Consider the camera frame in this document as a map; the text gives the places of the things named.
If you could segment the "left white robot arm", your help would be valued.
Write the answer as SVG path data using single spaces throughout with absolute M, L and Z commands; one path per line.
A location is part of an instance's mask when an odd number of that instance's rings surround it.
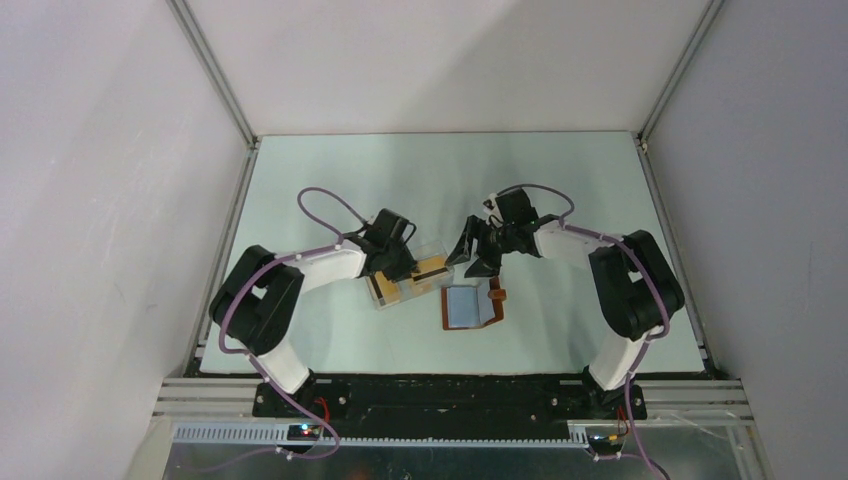
M 390 282 L 417 274 L 408 243 L 411 220 L 382 209 L 358 229 L 338 232 L 333 243 L 289 254 L 260 245 L 248 247 L 208 307 L 219 328 L 221 352 L 245 357 L 261 377 L 279 389 L 278 404 L 304 416 L 316 403 L 313 372 L 298 354 L 289 330 L 300 297 L 336 282 L 381 274 Z

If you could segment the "brown leather card holder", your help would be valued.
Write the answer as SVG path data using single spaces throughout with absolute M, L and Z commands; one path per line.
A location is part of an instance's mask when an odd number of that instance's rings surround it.
M 441 289 L 442 329 L 445 331 L 486 328 L 505 318 L 507 292 L 499 277 L 479 285 L 452 285 Z

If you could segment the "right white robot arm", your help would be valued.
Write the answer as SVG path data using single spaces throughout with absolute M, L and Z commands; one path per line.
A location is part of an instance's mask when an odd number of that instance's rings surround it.
M 570 223 L 571 199 L 564 213 L 542 216 L 530 187 L 489 195 L 483 216 L 466 219 L 446 263 L 464 265 L 468 278 L 493 278 L 505 255 L 519 253 L 590 271 L 610 332 L 586 368 L 590 384 L 581 402 L 591 416 L 606 418 L 620 407 L 619 388 L 632 381 L 649 345 L 669 335 L 672 316 L 685 305 L 683 289 L 652 234 L 612 235 Z

